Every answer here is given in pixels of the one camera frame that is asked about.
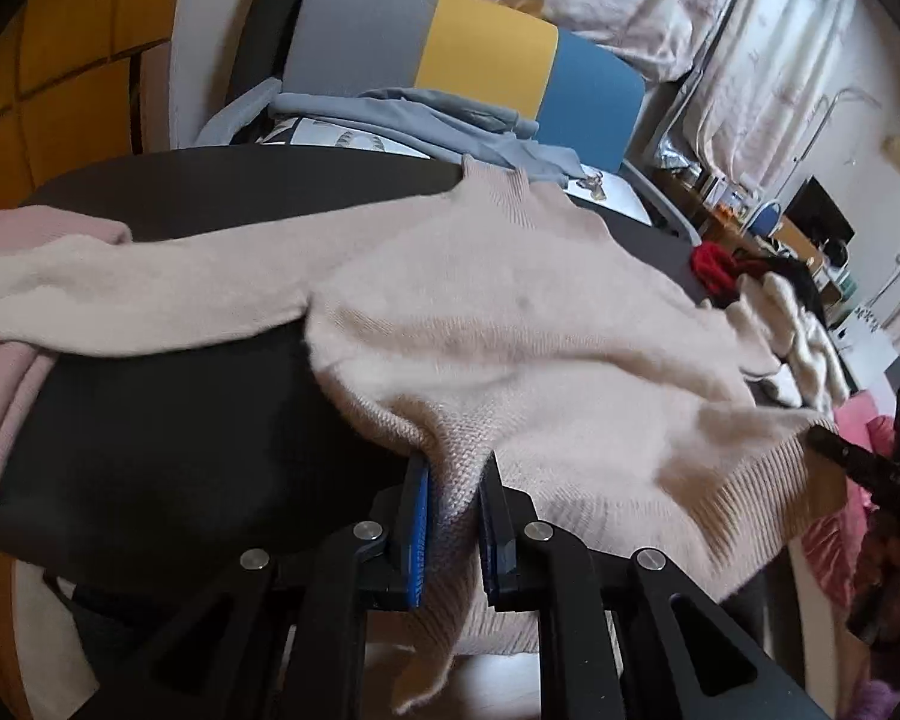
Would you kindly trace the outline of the beige knit sweater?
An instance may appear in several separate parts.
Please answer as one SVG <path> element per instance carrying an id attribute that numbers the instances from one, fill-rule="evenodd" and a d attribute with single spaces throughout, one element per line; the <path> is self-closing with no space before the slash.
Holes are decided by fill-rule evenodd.
<path id="1" fill-rule="evenodd" d="M 779 363 L 751 310 L 694 304 L 595 213 L 520 172 L 466 161 L 439 195 L 0 255 L 0 343 L 126 358 L 293 320 L 347 421 L 436 470 L 398 712 L 443 688 L 475 633 L 487 460 L 593 546 L 655 546 L 715 598 L 844 504 L 841 470 L 803 440 L 826 413 L 752 398 Z"/>

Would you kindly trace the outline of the blue folding chair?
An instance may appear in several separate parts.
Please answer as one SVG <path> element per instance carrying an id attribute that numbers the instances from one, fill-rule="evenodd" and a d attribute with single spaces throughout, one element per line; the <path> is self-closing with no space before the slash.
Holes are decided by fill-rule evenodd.
<path id="1" fill-rule="evenodd" d="M 779 200 L 766 200 L 749 213 L 743 231 L 755 238 L 770 239 L 781 226 L 782 207 Z"/>

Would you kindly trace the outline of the pink bed cover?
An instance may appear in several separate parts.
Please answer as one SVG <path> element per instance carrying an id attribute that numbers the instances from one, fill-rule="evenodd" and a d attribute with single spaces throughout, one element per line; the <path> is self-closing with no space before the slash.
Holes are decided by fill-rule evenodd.
<path id="1" fill-rule="evenodd" d="M 837 433 L 850 444 L 891 457 L 896 444 L 894 418 L 878 410 L 868 390 L 852 395 L 836 417 Z M 802 550 L 809 572 L 821 592 L 839 610 L 848 611 L 854 601 L 854 574 L 868 514 L 875 509 L 871 496 L 847 481 L 847 502 L 834 514 L 820 518 L 802 536 Z"/>

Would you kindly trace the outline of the white shelf unit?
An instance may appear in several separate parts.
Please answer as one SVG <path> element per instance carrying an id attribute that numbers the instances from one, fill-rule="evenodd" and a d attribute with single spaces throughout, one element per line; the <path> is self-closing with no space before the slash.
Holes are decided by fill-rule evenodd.
<path id="1" fill-rule="evenodd" d="M 850 387 L 866 390 L 884 380 L 893 392 L 900 389 L 900 355 L 870 310 L 850 312 L 829 335 Z"/>

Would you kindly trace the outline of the white fluffy garment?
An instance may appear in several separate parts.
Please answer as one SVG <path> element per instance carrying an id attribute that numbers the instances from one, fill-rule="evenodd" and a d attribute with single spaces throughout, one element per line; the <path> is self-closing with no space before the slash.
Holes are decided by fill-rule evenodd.
<path id="1" fill-rule="evenodd" d="M 752 372 L 749 378 L 777 405 L 831 416 L 850 390 L 824 325 L 777 273 L 741 275 L 736 289 L 738 299 L 725 309 L 728 320 L 775 359 L 769 372 Z"/>

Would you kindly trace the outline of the black knit garment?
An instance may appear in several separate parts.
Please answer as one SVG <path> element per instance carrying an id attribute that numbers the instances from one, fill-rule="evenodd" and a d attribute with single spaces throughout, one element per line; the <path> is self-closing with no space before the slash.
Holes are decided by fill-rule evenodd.
<path id="1" fill-rule="evenodd" d="M 792 257 L 761 257 L 759 263 L 764 265 L 769 273 L 775 273 L 792 284 L 798 302 L 808 309 L 821 325 L 826 325 L 826 312 L 820 290 L 808 266 Z"/>

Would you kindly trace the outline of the red knit garment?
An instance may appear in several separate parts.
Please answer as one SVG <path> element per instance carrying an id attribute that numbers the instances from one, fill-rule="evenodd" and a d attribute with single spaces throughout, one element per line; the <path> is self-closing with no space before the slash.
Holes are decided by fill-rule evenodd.
<path id="1" fill-rule="evenodd" d="M 689 266 L 713 304 L 724 309 L 740 297 L 740 278 L 760 280 L 769 271 L 769 260 L 735 257 L 715 242 L 701 242 L 692 249 Z"/>

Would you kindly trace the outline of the black monitor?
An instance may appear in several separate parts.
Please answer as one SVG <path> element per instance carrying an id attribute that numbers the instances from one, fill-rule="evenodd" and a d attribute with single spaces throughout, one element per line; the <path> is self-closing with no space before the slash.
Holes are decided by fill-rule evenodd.
<path id="1" fill-rule="evenodd" d="M 827 241 L 848 244 L 855 231 L 816 177 L 808 177 L 793 195 L 784 216 L 818 249 Z"/>

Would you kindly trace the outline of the wooden side table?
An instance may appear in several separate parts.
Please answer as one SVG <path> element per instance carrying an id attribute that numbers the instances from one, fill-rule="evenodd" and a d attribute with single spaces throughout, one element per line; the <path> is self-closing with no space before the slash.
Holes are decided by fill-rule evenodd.
<path id="1" fill-rule="evenodd" d="M 715 242 L 729 254 L 795 257 L 808 266 L 827 309 L 847 301 L 841 278 L 827 270 L 824 252 L 811 242 L 775 200 L 748 203 L 728 184 L 701 177 L 685 181 L 685 171 L 652 169 L 650 180 L 688 218 L 704 241 Z"/>

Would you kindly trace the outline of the folded pink garment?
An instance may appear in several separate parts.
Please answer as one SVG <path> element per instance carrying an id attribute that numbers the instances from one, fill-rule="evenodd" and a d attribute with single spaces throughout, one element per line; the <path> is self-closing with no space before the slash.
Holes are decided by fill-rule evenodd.
<path id="1" fill-rule="evenodd" d="M 35 249 L 71 234 L 126 244 L 131 231 L 119 221 L 79 215 L 51 206 L 0 210 L 0 255 Z M 7 459 L 56 356 L 18 341 L 0 343 L 0 479 Z"/>

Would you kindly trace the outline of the floral pink curtain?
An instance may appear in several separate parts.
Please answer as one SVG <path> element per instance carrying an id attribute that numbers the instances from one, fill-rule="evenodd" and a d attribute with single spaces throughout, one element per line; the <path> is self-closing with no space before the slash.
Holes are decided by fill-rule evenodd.
<path id="1" fill-rule="evenodd" d="M 645 80 L 697 73 L 692 153 L 737 184 L 772 187 L 802 143 L 857 0 L 491 0 L 614 52 Z"/>

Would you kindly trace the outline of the light blue grey garment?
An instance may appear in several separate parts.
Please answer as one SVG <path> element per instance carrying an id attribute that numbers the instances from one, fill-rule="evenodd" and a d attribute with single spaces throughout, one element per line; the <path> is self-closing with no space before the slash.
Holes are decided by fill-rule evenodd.
<path id="1" fill-rule="evenodd" d="M 269 110 L 355 125 L 436 160 L 461 163 L 471 156 L 560 187 L 589 177 L 572 148 L 538 142 L 537 121 L 510 107 L 436 89 L 371 89 L 361 96 L 284 91 L 272 99 Z"/>

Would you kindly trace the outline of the grey yellow blue chair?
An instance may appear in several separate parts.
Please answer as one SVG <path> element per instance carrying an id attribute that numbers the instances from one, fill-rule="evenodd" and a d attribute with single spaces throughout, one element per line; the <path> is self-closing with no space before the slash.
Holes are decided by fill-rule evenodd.
<path id="1" fill-rule="evenodd" d="M 699 236 L 628 160 L 644 80 L 609 50 L 486 0 L 302 0 L 281 78 L 226 103 L 199 130 L 226 145 L 279 93 L 361 96 L 436 89 L 510 107 L 539 124 L 536 139 L 572 148 L 592 177 L 626 179 L 688 242 Z"/>

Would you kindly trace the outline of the black rolled mat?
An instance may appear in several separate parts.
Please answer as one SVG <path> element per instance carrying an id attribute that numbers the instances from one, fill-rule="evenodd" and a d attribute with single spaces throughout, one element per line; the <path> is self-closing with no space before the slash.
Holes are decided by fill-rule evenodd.
<path id="1" fill-rule="evenodd" d="M 302 0 L 251 0 L 233 59 L 226 101 L 266 78 L 281 78 Z"/>

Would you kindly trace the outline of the wooden cabinet wall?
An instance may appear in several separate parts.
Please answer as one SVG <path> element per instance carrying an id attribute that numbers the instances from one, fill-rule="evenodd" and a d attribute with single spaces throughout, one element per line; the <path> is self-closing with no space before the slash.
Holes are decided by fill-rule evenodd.
<path id="1" fill-rule="evenodd" d="M 176 0 L 23 0 L 0 34 L 0 210 L 170 146 Z"/>

